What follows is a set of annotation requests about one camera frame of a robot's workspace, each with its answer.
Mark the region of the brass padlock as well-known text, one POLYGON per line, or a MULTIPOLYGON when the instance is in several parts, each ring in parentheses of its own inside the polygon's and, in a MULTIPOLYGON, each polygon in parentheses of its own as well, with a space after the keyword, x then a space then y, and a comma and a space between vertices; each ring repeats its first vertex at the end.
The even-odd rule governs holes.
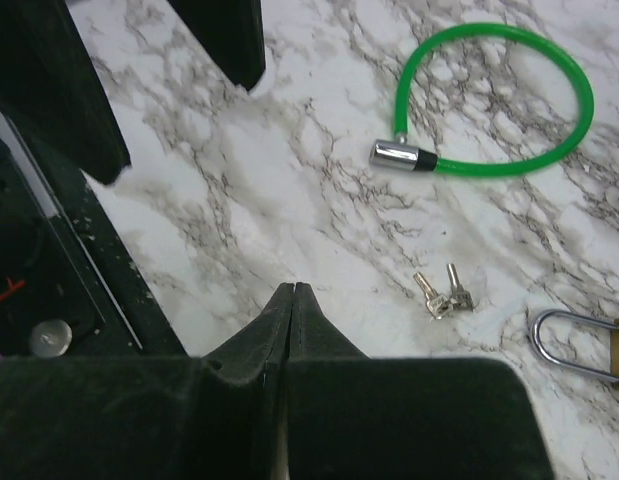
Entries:
POLYGON ((528 319, 527 335, 538 360, 619 391, 619 318, 553 308, 528 319))

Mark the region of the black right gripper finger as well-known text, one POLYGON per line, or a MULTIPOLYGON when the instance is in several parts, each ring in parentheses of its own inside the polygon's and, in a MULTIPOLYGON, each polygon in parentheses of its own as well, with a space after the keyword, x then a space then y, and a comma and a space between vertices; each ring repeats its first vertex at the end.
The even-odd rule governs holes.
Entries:
POLYGON ((0 479, 268 479, 294 287, 203 357, 0 362, 0 479))
POLYGON ((523 382, 483 357, 372 359, 295 287, 286 364, 294 479, 550 479, 523 382))

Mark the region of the green cable lock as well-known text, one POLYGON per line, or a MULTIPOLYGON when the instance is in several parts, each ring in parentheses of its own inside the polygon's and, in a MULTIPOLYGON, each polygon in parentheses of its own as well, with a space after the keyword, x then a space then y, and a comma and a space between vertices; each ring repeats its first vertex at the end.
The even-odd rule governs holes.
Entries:
POLYGON ((408 172, 433 172, 471 178, 523 176, 553 164, 571 154, 588 133, 595 111, 594 93, 578 63, 561 47, 529 30, 498 23, 468 23, 439 31, 418 46, 406 61, 399 78, 394 102, 394 138, 376 140, 370 163, 408 172), (446 159, 407 143, 409 96, 413 77, 425 57, 445 43, 469 37, 500 37, 523 44, 544 55, 566 76, 578 103, 578 120, 573 131, 553 149, 533 158, 504 164, 480 164, 446 159))

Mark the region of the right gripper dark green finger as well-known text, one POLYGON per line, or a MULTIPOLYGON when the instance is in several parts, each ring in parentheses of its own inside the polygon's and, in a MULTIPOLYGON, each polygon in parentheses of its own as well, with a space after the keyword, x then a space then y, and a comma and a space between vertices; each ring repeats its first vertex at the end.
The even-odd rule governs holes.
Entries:
POLYGON ((171 0, 170 6, 233 85, 252 90, 265 69, 260 0, 171 0))
POLYGON ((102 184, 131 164, 63 1, 0 1, 0 111, 102 184))

